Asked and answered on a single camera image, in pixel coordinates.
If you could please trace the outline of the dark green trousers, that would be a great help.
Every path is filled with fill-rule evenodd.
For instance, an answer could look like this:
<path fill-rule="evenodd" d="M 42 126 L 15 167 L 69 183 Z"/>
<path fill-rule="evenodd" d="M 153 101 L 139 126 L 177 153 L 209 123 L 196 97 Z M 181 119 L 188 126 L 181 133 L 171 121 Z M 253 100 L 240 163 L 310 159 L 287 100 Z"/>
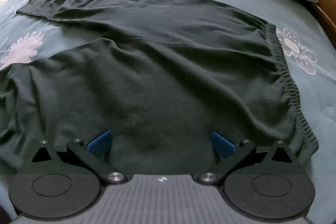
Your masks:
<path fill-rule="evenodd" d="M 18 14 L 100 37 L 1 69 L 1 170 L 42 139 L 109 129 L 125 173 L 188 174 L 218 162 L 214 132 L 277 140 L 304 163 L 318 140 L 275 25 L 213 0 L 29 0 Z"/>

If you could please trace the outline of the green floral bed sheet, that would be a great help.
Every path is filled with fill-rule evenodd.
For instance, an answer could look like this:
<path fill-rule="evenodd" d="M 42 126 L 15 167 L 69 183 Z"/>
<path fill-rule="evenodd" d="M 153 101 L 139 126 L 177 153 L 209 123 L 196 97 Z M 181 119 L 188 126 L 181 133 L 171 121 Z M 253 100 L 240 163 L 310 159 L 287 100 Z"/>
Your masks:
<path fill-rule="evenodd" d="M 20 62 L 47 58 L 100 37 L 94 30 L 59 27 L 56 23 L 18 14 L 28 1 L 9 0 L 1 6 L 1 69 L 5 60 Z M 298 0 L 213 1 L 236 7 L 275 25 L 290 75 L 299 90 L 301 111 L 318 140 L 318 150 L 308 161 L 301 162 L 316 189 L 308 218 L 312 223 L 335 223 L 334 47 L 307 6 Z M 5 223 L 16 216 L 8 188 L 18 170 L 1 170 L 1 221 Z"/>

